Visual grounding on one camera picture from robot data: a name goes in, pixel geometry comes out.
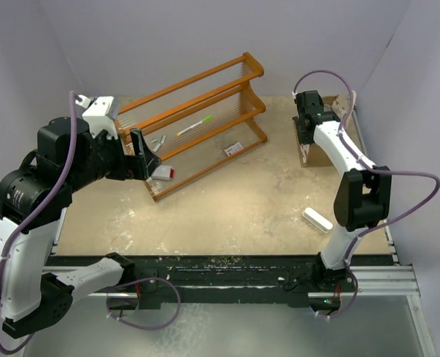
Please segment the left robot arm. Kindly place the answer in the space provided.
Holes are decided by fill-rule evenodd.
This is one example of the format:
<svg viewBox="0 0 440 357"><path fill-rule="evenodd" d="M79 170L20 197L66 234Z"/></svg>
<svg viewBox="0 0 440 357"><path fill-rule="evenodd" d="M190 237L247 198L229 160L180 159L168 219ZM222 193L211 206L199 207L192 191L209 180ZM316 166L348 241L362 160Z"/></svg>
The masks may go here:
<svg viewBox="0 0 440 357"><path fill-rule="evenodd" d="M72 94L70 114L37 133L37 147L0 182L0 331L23 338L60 321L78 300L101 289L132 288L133 262L111 253L68 273L44 266L74 194L101 179L148 180L161 159L141 130L131 129L133 152L122 142L112 96Z"/></svg>

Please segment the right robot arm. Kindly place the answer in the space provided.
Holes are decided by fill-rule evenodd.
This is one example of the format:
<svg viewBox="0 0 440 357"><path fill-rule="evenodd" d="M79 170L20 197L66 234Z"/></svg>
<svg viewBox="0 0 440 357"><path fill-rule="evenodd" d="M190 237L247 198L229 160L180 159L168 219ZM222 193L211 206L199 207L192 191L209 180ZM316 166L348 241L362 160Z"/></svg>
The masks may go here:
<svg viewBox="0 0 440 357"><path fill-rule="evenodd" d="M319 147L340 178L333 203L337 226L317 254L309 278L317 289L329 291L348 277L351 256L362 237L389 215L392 178L388 167L378 167L364 156L317 91L295 94L294 102L298 145Z"/></svg>

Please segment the orange wooden shelf rack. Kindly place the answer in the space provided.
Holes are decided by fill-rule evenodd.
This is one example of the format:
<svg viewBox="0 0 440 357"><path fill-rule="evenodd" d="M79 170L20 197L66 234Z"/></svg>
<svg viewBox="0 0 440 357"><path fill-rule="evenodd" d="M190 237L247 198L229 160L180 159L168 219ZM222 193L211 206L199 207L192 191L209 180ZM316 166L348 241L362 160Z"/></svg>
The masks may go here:
<svg viewBox="0 0 440 357"><path fill-rule="evenodd" d="M251 87L252 80L263 75L263 66L245 52L146 97L125 101L116 126L128 151L133 151L130 130L140 129L148 147L175 169L170 181L146 181L153 200L267 142L267 134L255 122L266 106ZM176 136L209 115L213 118L208 123ZM164 144L150 142L161 135L167 136ZM237 141L244 150L228 157L223 150Z"/></svg>

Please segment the brown canvas bag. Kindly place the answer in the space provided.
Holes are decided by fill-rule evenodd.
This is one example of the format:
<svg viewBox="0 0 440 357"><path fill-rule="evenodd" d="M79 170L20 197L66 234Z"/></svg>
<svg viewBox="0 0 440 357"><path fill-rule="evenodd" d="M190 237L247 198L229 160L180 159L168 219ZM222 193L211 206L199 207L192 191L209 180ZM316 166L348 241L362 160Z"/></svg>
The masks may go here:
<svg viewBox="0 0 440 357"><path fill-rule="evenodd" d="M325 109L317 91L304 91L294 95L297 116L293 117L302 166L334 166L342 175L362 167L339 137L340 119Z"/></svg>

